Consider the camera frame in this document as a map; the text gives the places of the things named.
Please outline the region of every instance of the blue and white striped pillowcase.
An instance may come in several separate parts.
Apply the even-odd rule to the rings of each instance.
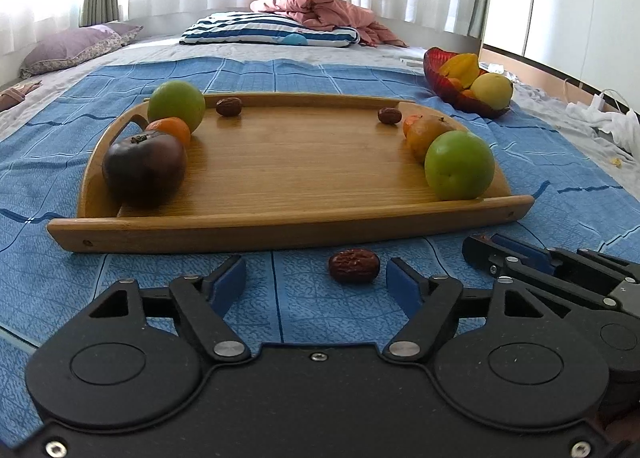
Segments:
[[[311,30],[281,15],[256,12],[215,13],[187,28],[182,44],[252,42],[295,46],[341,48],[360,41],[355,28],[338,26],[331,31]]]

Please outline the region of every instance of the dark purple fruit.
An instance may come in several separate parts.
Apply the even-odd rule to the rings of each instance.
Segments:
[[[102,160],[102,176],[111,194],[145,209],[167,202],[187,168],[180,141],[160,131],[145,131],[111,145]]]

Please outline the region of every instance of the pink comforter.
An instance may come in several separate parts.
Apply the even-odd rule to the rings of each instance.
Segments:
[[[312,30],[333,30],[335,26],[351,26],[360,33],[360,42],[367,46],[406,44],[385,25],[376,21],[371,10],[343,0],[257,0],[251,3],[254,12],[277,13],[290,17]]]

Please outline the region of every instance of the bolt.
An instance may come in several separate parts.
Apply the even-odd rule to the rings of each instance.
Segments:
[[[237,357],[244,353],[244,345],[238,341],[222,341],[213,347],[213,352],[220,357]]]
[[[312,353],[309,358],[314,362],[324,362],[329,356],[326,353],[316,352]]]
[[[578,442],[571,447],[571,458],[587,458],[591,454],[589,442]]]
[[[389,345],[389,353],[395,357],[413,357],[420,353],[420,346],[411,341],[396,341]]]
[[[47,443],[44,450],[51,458],[64,458],[66,456],[65,445],[55,440]]]

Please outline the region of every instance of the red glass bowl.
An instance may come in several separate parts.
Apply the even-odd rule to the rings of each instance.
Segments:
[[[453,52],[446,52],[440,48],[430,48],[427,53],[424,54],[423,66],[424,76],[429,81],[433,91],[447,104],[451,104],[457,110],[464,112],[476,113],[484,118],[498,118],[504,115],[509,108],[495,110],[491,106],[486,105],[480,100],[470,98],[458,92],[453,84],[449,82],[446,76],[442,76],[438,73],[440,67],[447,62],[451,57],[458,55]],[[480,74],[486,73],[485,70],[480,70]]]

